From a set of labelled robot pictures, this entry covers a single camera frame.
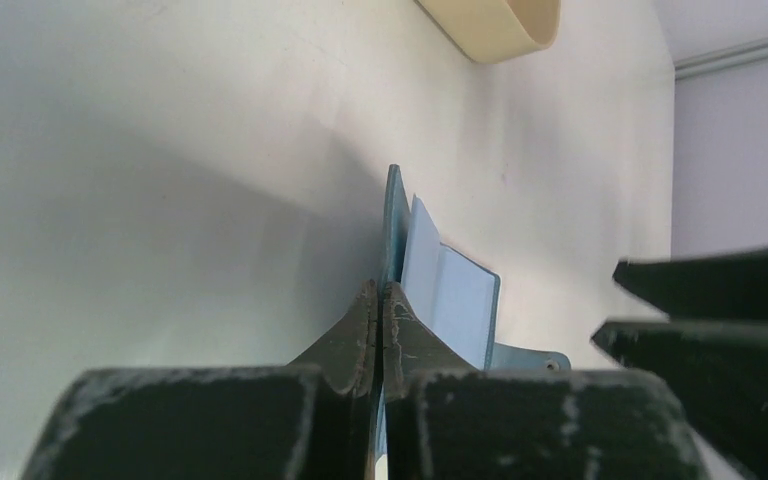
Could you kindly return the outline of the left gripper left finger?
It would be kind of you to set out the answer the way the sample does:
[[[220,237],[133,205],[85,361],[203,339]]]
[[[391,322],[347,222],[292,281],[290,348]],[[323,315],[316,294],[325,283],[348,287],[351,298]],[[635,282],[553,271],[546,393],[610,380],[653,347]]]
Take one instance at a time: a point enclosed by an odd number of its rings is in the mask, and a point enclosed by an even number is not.
[[[26,479],[370,479],[378,289],[285,365],[92,369],[55,404]]]

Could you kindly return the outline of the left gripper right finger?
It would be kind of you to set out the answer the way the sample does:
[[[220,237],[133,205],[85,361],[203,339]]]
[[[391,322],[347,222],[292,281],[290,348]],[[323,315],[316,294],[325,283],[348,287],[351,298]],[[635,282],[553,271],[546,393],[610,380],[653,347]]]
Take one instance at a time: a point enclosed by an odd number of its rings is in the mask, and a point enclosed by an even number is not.
[[[641,370],[472,367],[382,297],[387,466],[393,479],[704,479],[684,411]]]

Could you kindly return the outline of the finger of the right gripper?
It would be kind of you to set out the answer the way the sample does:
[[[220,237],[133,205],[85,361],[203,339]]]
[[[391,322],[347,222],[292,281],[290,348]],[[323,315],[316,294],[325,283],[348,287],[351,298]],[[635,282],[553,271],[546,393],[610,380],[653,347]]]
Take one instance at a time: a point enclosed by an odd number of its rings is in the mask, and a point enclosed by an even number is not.
[[[768,246],[659,262],[623,259],[612,279],[671,318],[768,320]]]
[[[721,456],[768,479],[768,322],[608,320],[592,341],[620,365],[663,379]]]

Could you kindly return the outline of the blue leather card holder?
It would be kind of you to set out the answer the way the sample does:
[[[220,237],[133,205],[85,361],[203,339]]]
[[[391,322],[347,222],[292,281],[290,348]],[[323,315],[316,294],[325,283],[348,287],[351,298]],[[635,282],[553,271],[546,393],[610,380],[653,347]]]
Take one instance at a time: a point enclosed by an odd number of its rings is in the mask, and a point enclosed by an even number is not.
[[[445,244],[424,203],[409,199],[401,169],[389,166],[379,289],[402,287],[418,320],[479,370],[569,370],[569,358],[495,341],[501,278]]]

